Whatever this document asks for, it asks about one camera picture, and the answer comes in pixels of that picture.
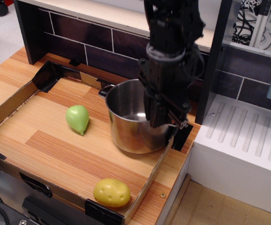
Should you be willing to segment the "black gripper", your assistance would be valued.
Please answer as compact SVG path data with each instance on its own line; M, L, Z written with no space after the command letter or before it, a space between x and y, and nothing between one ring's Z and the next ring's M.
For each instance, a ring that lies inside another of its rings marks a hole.
M186 79L182 66L177 63L153 59L139 59L139 80L144 86L144 106L150 126L157 128L174 123L179 129L188 126L187 114L191 110Z

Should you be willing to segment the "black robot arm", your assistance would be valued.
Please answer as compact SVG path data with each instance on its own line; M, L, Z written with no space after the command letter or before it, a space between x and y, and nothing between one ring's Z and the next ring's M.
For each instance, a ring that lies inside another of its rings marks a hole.
M174 122L187 127L191 107L187 89L205 70L196 40L203 36L197 0L146 0L150 29L147 59L139 60L145 88L144 107L150 126Z

